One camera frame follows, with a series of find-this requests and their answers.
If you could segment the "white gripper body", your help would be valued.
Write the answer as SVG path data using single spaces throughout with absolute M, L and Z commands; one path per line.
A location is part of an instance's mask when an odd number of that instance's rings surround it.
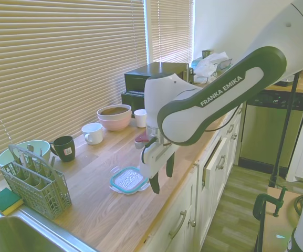
M 153 178 L 157 172 L 166 165 L 168 159 L 178 150 L 179 146 L 170 144 L 152 143 L 141 154 L 140 174 L 146 178 Z

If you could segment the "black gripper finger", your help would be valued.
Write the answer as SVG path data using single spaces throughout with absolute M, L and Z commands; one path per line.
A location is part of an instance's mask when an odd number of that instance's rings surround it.
M 159 185 L 159 174 L 157 173 L 154 177 L 149 179 L 149 183 L 152 187 L 154 193 L 160 193 L 160 185 Z
M 167 177 L 173 176 L 175 154 L 173 153 L 166 162 L 166 175 Z

